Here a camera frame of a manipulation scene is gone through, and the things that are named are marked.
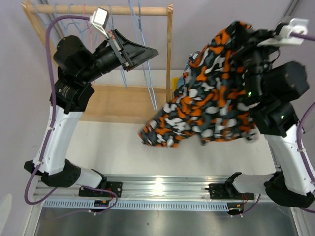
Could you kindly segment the blue hanger of camo shorts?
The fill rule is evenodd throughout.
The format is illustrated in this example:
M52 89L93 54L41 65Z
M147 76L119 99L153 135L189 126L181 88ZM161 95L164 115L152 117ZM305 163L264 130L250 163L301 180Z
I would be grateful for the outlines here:
M137 3L138 3L138 15L136 15L135 13L131 0L128 0L137 44L140 44L140 42L142 42L142 45L146 46L146 42L145 42L145 38L143 34L143 28L142 28L142 21L141 21L141 1L138 0ZM149 61L147 61L141 66L144 73L144 79L145 79L146 87L149 93L153 110L157 111L157 100L156 100L156 95L153 88L153 79L152 79L150 63Z

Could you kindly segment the blue hanger of patterned shorts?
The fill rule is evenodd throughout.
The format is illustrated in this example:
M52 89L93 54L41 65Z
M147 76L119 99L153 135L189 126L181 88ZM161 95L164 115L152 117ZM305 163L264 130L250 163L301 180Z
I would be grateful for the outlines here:
M113 19L113 11L112 11L112 7L110 5L108 5L108 6L109 6L109 9L110 9L111 30L114 30L115 26L114 26L114 19ZM124 86L125 86L125 88L127 88L126 76L125 76L125 72L124 72L124 70L122 68L120 69L120 73L121 73L121 76L122 76L122 80L123 80Z

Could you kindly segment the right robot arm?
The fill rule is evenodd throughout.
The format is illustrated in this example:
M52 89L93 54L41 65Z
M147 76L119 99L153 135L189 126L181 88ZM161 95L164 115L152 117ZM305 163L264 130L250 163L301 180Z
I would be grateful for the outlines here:
M234 173L225 182L230 198L265 194L281 206L298 208L308 208L315 200L315 173L300 138L302 122L292 106L309 89L306 69L295 61L273 67L269 59L281 46L302 44L305 32L305 28L299 33L245 29L236 35L231 59L244 66L244 104L267 140L278 170L267 175Z

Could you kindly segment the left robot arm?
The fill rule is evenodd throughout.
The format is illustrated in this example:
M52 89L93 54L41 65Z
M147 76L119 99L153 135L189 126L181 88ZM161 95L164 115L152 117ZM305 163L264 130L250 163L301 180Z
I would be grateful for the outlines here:
M97 197L106 193L105 176L66 159L74 129L95 91L93 81L120 66L130 71L158 55L157 49L131 42L116 29L109 34L93 53L74 35L57 44L58 79L50 98L49 137L42 144L45 150L24 164L25 170L40 176L49 187L79 185L88 186Z

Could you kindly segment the black orange camo shorts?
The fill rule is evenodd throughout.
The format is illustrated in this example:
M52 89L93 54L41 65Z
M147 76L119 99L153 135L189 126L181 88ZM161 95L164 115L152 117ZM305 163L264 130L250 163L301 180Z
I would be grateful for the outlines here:
M178 93L139 131L143 144L175 148L191 136L201 144L257 140L258 129L243 102L244 68L231 60L251 29L251 24L232 22L190 61Z

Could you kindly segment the blue hanger of dark shorts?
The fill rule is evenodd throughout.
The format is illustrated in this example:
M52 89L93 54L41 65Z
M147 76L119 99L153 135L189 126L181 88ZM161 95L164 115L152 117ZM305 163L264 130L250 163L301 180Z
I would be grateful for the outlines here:
M69 15L72 14L72 13L71 13L71 6L73 6L73 4L69 4L69 6L68 6L68 13L69 13ZM84 36L84 32L85 32L86 30L89 30L89 28L90 28L89 23L88 23L88 22L85 22L85 23L86 23L86 27L81 30L81 29L79 28L80 22L75 21L74 18L71 18L71 20L72 20L72 22L69 23L69 24L70 24L70 25L73 24L73 25L75 26L75 28L76 28L77 31L79 32L80 37L82 38L82 37Z

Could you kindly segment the pink wire hanger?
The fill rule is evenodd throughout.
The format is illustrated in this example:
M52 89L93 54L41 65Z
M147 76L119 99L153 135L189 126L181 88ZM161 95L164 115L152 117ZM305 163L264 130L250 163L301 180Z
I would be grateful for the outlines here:
M83 9L83 16L86 17L86 5L84 4L82 6L82 9ZM90 26L90 23L86 22L86 26L87 26L87 29L89 31L89 39L90 39L90 50L91 52L93 52L95 50L95 46L94 46L94 38L93 38L93 29L91 28Z

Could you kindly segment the blue hanger of orange shorts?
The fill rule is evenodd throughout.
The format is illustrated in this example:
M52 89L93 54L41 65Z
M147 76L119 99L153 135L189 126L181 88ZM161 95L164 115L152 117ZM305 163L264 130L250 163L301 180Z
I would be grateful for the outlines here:
M59 17L60 14L57 13L57 4L54 4L54 18ZM69 21L60 20L55 23L55 28L57 35L60 39L69 35Z

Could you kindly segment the blue orange patterned shorts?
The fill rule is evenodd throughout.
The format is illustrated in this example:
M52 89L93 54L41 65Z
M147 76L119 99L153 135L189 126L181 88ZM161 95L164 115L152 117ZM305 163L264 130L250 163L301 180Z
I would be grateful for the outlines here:
M177 88L181 87L184 85L185 83L185 77L187 76L189 70L190 70L190 64L195 62L196 58L198 57L200 51L196 51L192 54L190 54L189 59L186 63L186 66L184 67L184 72L182 74L182 76L179 78L178 82L177 82Z

